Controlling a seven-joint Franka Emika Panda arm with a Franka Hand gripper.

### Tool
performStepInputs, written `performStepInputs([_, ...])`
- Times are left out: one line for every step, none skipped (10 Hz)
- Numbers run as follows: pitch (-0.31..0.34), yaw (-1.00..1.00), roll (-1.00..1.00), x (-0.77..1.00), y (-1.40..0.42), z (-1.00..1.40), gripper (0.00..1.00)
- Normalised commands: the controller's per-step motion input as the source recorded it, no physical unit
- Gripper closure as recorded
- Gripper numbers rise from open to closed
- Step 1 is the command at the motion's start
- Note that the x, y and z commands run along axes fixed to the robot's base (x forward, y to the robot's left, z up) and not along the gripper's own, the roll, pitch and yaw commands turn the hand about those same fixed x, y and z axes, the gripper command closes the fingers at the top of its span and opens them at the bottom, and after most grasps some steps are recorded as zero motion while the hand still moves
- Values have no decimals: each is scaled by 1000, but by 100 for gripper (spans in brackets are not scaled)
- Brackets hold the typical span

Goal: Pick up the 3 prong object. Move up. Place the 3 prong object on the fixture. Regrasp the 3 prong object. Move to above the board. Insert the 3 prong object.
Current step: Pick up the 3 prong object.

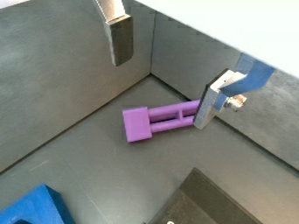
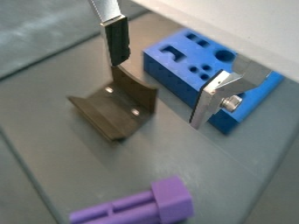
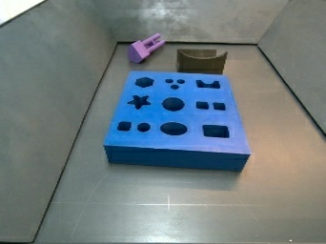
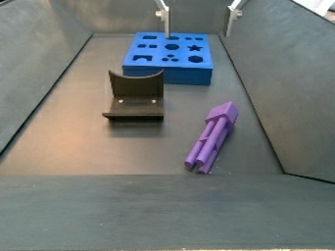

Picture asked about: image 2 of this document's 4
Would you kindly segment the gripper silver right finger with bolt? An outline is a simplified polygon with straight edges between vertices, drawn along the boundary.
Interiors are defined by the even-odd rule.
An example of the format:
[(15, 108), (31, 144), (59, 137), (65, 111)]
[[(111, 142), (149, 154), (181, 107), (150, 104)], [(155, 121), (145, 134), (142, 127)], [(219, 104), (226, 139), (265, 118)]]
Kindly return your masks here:
[(233, 62), (233, 72), (218, 71), (201, 88), (190, 125), (198, 129), (221, 109), (234, 112), (242, 103), (238, 94), (257, 88), (273, 70), (243, 55)]

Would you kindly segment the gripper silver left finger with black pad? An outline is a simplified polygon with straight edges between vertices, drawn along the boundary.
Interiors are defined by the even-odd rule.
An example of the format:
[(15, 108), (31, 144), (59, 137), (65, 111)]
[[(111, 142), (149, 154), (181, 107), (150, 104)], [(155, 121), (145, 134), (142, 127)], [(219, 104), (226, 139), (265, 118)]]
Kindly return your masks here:
[(99, 17), (101, 33), (107, 41), (111, 66), (117, 67), (131, 54), (129, 19), (122, 14), (118, 0), (89, 0), (89, 3)]

